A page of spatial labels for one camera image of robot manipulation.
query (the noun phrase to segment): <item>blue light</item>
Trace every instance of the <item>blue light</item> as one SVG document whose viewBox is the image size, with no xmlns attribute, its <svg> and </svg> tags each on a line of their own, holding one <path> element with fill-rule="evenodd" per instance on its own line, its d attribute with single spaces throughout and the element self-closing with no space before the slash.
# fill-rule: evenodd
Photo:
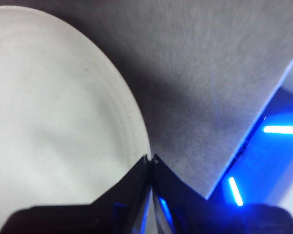
<svg viewBox="0 0 293 234">
<path fill-rule="evenodd" d="M 293 134 L 293 126 L 266 126 L 264 133 Z"/>
<path fill-rule="evenodd" d="M 171 214 L 169 212 L 169 208 L 168 208 L 166 201 L 164 199 L 162 199 L 161 197 L 159 198 L 159 200 L 161 202 L 161 206 L 162 206 L 163 212 L 165 214 L 165 217 L 166 217 L 168 223 L 171 223 L 172 218 L 171 218 Z"/>
<path fill-rule="evenodd" d="M 236 183 L 235 183 L 235 180 L 233 177 L 229 178 L 229 185 L 230 185 L 230 188 L 231 188 L 231 191 L 232 191 L 232 194 L 233 194 L 233 197 L 234 197 L 236 204 L 238 206 L 243 206 L 242 197 L 240 195 L 240 192 L 238 190 L 238 187 L 236 186 Z"/>
</svg>

